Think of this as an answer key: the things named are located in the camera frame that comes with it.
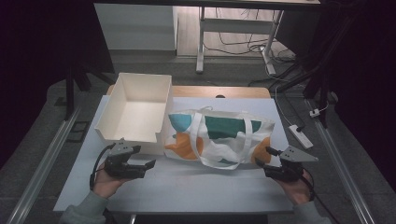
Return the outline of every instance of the wooden floor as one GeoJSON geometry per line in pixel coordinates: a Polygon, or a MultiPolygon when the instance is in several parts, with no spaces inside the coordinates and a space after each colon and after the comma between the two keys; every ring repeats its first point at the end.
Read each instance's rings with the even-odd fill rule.
{"type": "MultiPolygon", "coordinates": [[[[214,8],[205,9],[206,18],[223,18],[236,20],[260,20],[271,21],[273,10],[241,9],[241,8],[214,8]]],[[[177,31],[177,56],[196,56],[199,42],[199,17],[198,7],[177,7],[178,31],[177,31]]],[[[255,45],[265,44],[268,35],[251,34],[227,34],[227,33],[205,33],[204,44],[205,56],[238,56],[238,57],[262,57],[259,52],[249,52],[249,48],[255,45]]],[[[275,55],[286,49],[282,44],[275,42],[272,50],[275,55]]]]}

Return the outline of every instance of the sweatshirt cuff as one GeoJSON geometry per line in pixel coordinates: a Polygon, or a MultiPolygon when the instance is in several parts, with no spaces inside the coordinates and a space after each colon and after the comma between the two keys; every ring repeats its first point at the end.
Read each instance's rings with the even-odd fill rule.
{"type": "Polygon", "coordinates": [[[315,220],[322,220],[323,217],[318,213],[318,209],[314,202],[302,203],[293,206],[294,214],[300,219],[301,222],[312,222],[315,220]]]}
{"type": "Polygon", "coordinates": [[[108,204],[108,199],[102,198],[90,190],[87,197],[77,206],[78,211],[87,215],[102,215],[108,204]]]}

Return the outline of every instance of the white wall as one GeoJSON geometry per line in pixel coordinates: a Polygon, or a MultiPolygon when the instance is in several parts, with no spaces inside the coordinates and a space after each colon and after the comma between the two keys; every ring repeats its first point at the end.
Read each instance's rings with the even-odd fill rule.
{"type": "Polygon", "coordinates": [[[175,7],[95,4],[95,9],[108,49],[177,48],[175,7]]]}

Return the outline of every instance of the human hand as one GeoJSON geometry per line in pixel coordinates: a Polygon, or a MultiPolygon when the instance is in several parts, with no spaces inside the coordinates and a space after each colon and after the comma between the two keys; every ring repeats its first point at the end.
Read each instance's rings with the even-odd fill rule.
{"type": "MultiPolygon", "coordinates": [[[[311,182],[311,176],[306,170],[304,170],[303,177],[311,182]]],[[[288,196],[289,200],[291,200],[294,205],[309,202],[309,187],[303,182],[303,180],[299,179],[294,182],[283,182],[275,179],[275,181],[280,185],[280,187],[282,187],[286,196],[288,196]]]]}
{"type": "Polygon", "coordinates": [[[96,173],[95,184],[93,185],[93,192],[103,198],[109,198],[115,194],[117,189],[122,184],[130,179],[117,179],[110,176],[105,170],[105,164],[99,166],[99,171],[96,173]]]}

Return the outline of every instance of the orange patch on bag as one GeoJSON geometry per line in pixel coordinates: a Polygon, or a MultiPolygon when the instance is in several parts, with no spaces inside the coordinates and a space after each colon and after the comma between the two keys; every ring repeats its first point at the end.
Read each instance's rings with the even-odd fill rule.
{"type": "Polygon", "coordinates": [[[267,152],[266,147],[270,146],[270,138],[266,137],[262,140],[255,148],[251,154],[251,163],[256,164],[256,158],[259,161],[269,163],[271,161],[271,155],[267,152]]]}
{"type": "MultiPolygon", "coordinates": [[[[176,143],[165,146],[166,149],[173,150],[179,157],[184,160],[198,159],[191,148],[190,136],[187,133],[177,133],[176,143]]],[[[201,155],[204,150],[204,140],[201,137],[197,138],[197,149],[201,155]]]]}

